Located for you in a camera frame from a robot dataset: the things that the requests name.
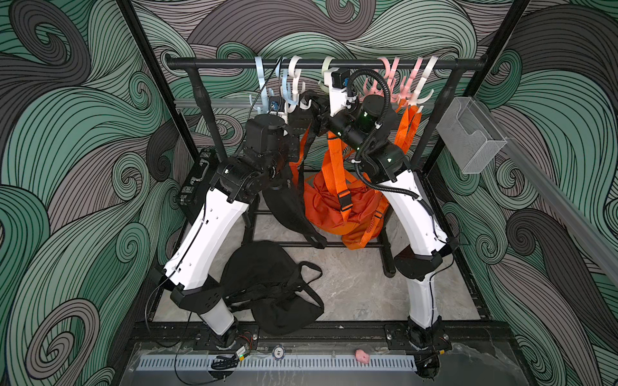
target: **orange strap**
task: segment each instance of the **orange strap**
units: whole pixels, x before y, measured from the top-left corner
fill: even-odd
[[[365,245],[367,245],[367,243],[369,242],[369,240],[373,238],[376,228],[380,224],[380,220],[382,220],[384,214],[386,213],[386,209],[388,209],[388,205],[388,200],[386,199],[386,197],[382,196],[382,199],[380,200],[380,203],[378,204],[378,207],[376,208],[376,211],[371,218],[371,223],[369,224],[367,229],[365,229],[365,233],[363,233],[363,236],[360,239],[361,248],[364,248]]]
[[[421,114],[417,114],[418,106],[410,106],[404,111],[404,116],[399,122],[397,136],[395,137],[395,145],[399,146],[404,153],[407,153],[414,140],[418,130],[418,125],[421,123]]]
[[[292,182],[296,186],[298,186],[298,167],[300,166],[301,163],[303,163],[303,159],[305,158],[305,145],[307,143],[309,129],[311,129],[311,126],[307,127],[307,130],[305,131],[305,135],[303,136],[303,139],[300,140],[300,154],[298,156],[298,161],[290,162],[290,169],[292,169]]]
[[[322,174],[328,191],[339,199],[341,217],[347,221],[352,209],[352,194],[345,181],[347,176],[344,169],[342,144],[343,142],[335,134],[328,132],[328,152],[324,155],[322,162]]]

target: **black bag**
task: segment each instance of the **black bag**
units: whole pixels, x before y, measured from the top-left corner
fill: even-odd
[[[273,186],[262,191],[262,196],[268,209],[281,225],[305,236],[314,248],[323,250],[326,247],[326,237],[319,234],[305,217],[305,201],[302,199],[302,193],[299,193],[292,183],[292,170],[289,164],[286,164],[273,180]]]
[[[307,261],[296,264],[272,241],[243,245],[232,254],[223,270],[224,300],[233,313],[251,309],[255,322],[268,334],[285,335],[299,330],[324,313],[322,299],[300,274],[302,267],[320,273],[309,283],[322,276],[320,267]],[[319,306],[295,294],[303,290]]]

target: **swirl pattern wallpaper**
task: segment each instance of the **swirl pattern wallpaper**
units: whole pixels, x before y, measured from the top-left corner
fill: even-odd
[[[192,98],[165,54],[480,57],[510,1],[133,5],[174,96]],[[616,41],[614,1],[532,0],[478,98],[618,250]],[[255,70],[200,73],[213,98],[256,95]],[[433,88],[435,98],[448,75],[434,71],[421,96]],[[317,70],[301,78],[318,89]],[[174,198],[192,165],[187,149],[115,0],[0,0],[0,99],[1,384],[117,382],[153,288],[146,273],[166,262],[184,221]],[[215,113],[231,153],[249,112]],[[197,146],[211,146],[197,109],[184,115]],[[326,148],[316,140],[309,167]],[[618,290],[594,256],[505,154],[480,175],[462,175],[446,150],[438,167],[442,210],[538,383],[615,385]]]
[[[0,2],[3,385],[121,375],[184,221],[168,119],[115,0]]]
[[[522,17],[477,97],[618,251],[618,2],[564,3]],[[618,290],[594,256],[506,154],[480,175],[447,151],[438,166],[442,210],[538,383],[615,386]]]

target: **pink object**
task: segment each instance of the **pink object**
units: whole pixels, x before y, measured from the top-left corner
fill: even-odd
[[[363,350],[358,349],[356,350],[356,360],[363,363],[363,364],[369,364],[369,354],[365,353]]]

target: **gray tile floor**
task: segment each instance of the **gray tile floor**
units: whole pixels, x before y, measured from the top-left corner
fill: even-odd
[[[260,207],[265,208],[263,200]],[[393,255],[402,251],[409,242],[397,216],[393,215],[386,225]],[[225,263],[240,247],[244,223],[239,219],[228,234],[217,253],[210,275],[219,280]],[[329,241],[339,237],[324,233]],[[255,240],[305,241],[305,239],[283,227],[270,215],[259,215],[256,223]],[[324,275],[311,287],[324,301],[324,314],[318,320],[325,321],[374,321],[406,320],[409,312],[408,293],[405,278],[397,273],[392,279],[384,276],[382,262],[377,248],[351,251],[347,248],[286,248],[290,257],[297,262],[310,261],[320,266]],[[441,267],[451,263],[452,256],[446,256]],[[303,276],[310,280],[315,272],[305,268]],[[468,293],[464,280],[454,263],[435,278],[436,302],[445,320],[479,319],[476,307]],[[186,321],[188,311],[179,309],[166,292],[159,303],[154,320]],[[249,310],[236,314],[241,321],[252,321]]]

